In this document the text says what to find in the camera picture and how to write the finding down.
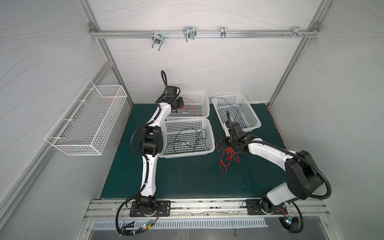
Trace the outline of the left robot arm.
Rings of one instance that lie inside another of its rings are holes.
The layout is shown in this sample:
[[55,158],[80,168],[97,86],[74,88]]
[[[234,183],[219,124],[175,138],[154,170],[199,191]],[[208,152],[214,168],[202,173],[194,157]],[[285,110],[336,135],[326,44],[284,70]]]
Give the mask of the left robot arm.
[[184,107],[184,100],[180,97],[181,89],[168,85],[165,71],[161,71],[165,85],[163,93],[155,100],[156,111],[150,120],[139,126],[132,134],[130,146],[132,150],[141,155],[143,161],[142,182],[139,192],[132,198],[125,200],[117,210],[117,217],[123,207],[131,200],[135,200],[137,209],[146,215],[156,211],[156,172],[160,153],[164,148],[162,124],[171,111]]

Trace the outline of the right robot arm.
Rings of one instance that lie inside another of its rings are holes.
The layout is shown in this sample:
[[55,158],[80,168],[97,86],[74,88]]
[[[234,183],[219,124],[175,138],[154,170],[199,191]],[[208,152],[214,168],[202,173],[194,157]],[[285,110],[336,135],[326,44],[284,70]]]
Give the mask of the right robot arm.
[[308,198],[324,200],[331,196],[331,184],[309,152],[294,152],[278,147],[255,135],[246,134],[239,123],[230,120],[223,124],[223,129],[225,136],[221,136],[221,143],[243,153],[259,156],[285,172],[285,181],[269,190],[255,204],[265,214],[273,214],[285,203]]

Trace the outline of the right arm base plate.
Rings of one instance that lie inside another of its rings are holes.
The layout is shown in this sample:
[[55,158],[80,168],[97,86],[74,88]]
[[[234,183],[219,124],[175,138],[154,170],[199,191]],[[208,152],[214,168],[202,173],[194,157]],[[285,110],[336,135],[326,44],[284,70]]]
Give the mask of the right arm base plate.
[[247,199],[241,204],[247,210],[248,215],[287,215],[284,204],[273,205],[268,199]]

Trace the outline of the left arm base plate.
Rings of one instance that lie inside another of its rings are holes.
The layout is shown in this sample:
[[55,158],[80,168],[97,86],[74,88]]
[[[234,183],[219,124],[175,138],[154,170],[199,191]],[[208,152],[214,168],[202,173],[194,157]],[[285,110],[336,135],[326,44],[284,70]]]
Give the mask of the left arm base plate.
[[136,202],[133,202],[130,207],[130,217],[169,217],[171,212],[171,201],[157,201],[154,211],[145,210],[144,207],[138,207]]

